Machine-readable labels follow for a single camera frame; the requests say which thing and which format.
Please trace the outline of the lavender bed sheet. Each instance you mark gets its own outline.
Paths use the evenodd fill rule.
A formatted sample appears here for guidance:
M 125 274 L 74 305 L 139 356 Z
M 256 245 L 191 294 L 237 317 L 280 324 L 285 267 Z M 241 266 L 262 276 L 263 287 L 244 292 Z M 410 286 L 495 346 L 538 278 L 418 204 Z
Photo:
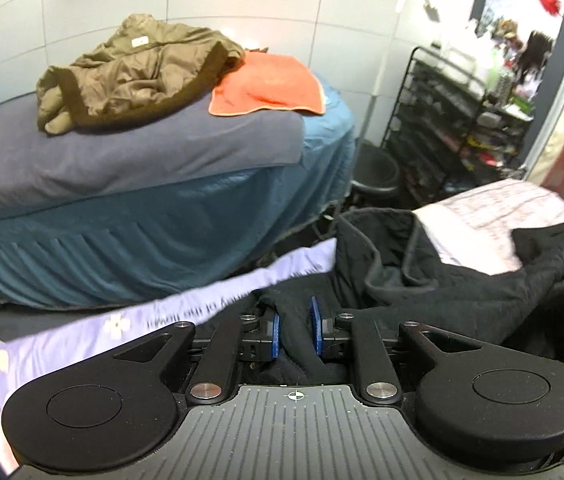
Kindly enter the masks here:
M 171 323 L 187 321 L 201 325 L 256 289 L 288 278 L 327 272 L 334 264 L 335 246 L 331 238 L 313 247 L 295 249 L 266 268 L 237 278 L 147 304 L 89 315 L 12 342 L 0 342 L 0 477 L 6 478 L 18 468 L 1 425 L 3 406 L 18 388 Z

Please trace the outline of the olive brown jacket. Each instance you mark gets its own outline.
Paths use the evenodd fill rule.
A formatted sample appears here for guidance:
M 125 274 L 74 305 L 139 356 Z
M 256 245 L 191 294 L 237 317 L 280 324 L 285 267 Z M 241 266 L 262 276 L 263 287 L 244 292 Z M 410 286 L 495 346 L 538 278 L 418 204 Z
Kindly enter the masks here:
M 110 38 L 36 83 L 38 129 L 110 131 L 155 122 L 196 102 L 245 61 L 222 32 L 151 14 L 128 16 Z

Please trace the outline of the black round bin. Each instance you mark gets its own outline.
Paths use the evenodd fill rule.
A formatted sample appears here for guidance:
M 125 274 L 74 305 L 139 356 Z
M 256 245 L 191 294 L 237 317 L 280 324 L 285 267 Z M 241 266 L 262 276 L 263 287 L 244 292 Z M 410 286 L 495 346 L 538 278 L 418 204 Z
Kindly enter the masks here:
M 396 159 L 386 150 L 363 141 L 355 160 L 352 191 L 375 200 L 392 200 L 398 195 L 401 180 Z

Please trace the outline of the white floor lamp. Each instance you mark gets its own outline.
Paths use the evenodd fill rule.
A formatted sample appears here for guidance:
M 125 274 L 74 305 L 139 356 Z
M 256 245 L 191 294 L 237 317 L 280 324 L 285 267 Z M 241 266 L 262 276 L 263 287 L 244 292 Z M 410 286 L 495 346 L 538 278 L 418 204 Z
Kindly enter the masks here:
M 383 38 L 370 101 L 361 119 L 360 138 L 367 139 L 378 99 L 388 96 L 396 100 L 398 79 L 408 64 L 410 52 L 422 42 L 427 44 L 436 35 L 441 21 L 439 10 L 431 0 L 397 0 L 393 25 Z

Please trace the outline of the grey blanket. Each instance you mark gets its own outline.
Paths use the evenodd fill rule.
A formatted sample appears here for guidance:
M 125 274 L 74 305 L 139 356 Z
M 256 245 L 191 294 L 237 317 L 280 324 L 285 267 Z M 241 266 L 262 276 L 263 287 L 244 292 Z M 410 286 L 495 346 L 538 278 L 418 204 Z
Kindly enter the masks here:
M 306 127 L 290 110 L 213 116 L 209 96 L 137 128 L 36 128 L 26 94 L 0 104 L 0 215 L 232 171 L 299 162 Z

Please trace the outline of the pink fleece blanket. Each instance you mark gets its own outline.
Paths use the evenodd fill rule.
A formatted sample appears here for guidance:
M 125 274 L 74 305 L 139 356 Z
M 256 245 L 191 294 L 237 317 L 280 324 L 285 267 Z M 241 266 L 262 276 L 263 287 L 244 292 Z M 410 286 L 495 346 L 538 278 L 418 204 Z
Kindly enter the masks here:
M 506 179 L 416 209 L 442 262 L 486 274 L 521 266 L 511 232 L 564 223 L 564 200 L 540 186 Z

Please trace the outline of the teal bed cover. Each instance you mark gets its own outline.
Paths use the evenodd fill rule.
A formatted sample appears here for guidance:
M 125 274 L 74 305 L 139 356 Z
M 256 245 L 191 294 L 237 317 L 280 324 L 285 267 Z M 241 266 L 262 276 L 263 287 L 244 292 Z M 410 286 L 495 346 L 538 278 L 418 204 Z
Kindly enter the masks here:
M 225 278 L 347 193 L 355 118 L 324 90 L 299 162 L 0 215 L 0 307 L 140 304 Z

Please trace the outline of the black quilted jacket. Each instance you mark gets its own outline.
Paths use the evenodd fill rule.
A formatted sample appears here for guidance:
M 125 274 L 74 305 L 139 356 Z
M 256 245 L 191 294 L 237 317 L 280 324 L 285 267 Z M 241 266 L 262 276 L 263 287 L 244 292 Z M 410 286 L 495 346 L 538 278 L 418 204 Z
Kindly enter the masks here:
M 442 262 L 410 211 L 361 209 L 336 228 L 332 270 L 258 292 L 281 319 L 279 358 L 261 382 L 341 384 L 345 369 L 314 350 L 310 300 L 324 315 L 351 312 L 394 332 L 415 321 L 564 362 L 564 223 L 511 233 L 521 267 L 489 275 Z

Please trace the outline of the orange towel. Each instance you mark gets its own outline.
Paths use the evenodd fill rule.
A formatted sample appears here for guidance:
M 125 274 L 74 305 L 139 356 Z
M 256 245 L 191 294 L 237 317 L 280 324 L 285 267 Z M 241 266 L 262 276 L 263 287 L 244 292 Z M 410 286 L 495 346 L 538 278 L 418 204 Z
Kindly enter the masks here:
M 213 88 L 208 112 L 235 117 L 259 110 L 323 115 L 325 93 L 319 79 L 297 58 L 247 51 L 243 64 Z

